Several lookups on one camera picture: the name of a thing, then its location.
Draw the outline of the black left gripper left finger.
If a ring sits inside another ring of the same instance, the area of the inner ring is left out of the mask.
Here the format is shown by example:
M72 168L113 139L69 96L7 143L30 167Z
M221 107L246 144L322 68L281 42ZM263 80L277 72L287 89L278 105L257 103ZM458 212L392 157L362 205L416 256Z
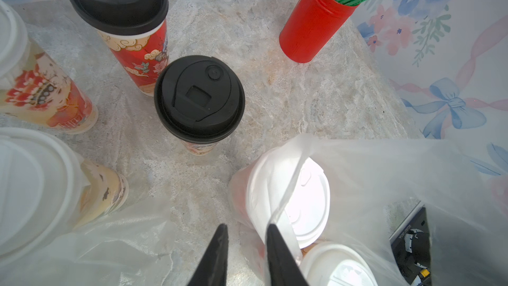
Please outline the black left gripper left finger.
M225 286L228 270L229 234L226 224L217 227L188 286Z

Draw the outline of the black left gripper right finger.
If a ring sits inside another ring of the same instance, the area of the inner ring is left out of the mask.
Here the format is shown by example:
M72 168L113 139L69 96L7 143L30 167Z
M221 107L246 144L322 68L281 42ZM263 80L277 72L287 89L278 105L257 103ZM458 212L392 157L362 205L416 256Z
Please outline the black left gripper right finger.
M267 265L268 285L272 286L308 286L297 266L282 234L275 224L267 227Z

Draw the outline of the white-lid red cup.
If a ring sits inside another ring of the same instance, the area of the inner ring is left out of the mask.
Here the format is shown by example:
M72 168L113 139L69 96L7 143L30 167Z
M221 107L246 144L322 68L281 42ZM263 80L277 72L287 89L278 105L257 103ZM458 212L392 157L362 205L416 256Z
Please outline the white-lid red cup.
M303 258L300 271L308 285L377 285L359 253L343 244L320 242Z
M283 203L283 223L277 226L280 231L292 229L299 248L304 249L317 241L328 222L330 188L324 170L314 160L305 159L300 168L297 163L298 158L284 156L276 147L236 172L228 189L235 219L265 241L264 230L278 206L271 198L284 195L297 173L296 185Z

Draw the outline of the clear plastic carrier bag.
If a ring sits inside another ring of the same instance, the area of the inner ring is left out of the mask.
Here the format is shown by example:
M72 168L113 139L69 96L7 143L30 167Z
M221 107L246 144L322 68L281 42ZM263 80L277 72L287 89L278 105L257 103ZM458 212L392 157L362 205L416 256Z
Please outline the clear plastic carrier bag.
M507 152L490 146L495 164L461 154L444 140L326 140L300 135L277 147L311 158L329 181L330 210L321 236L301 249L292 229L280 231L297 266L315 244L352 248L372 270L377 285L408 285L390 237L415 206L427 210L432 285L507 284ZM289 181L266 229L265 241L247 227L243 251L252 270L268 285L267 227L283 223L284 202L296 185Z

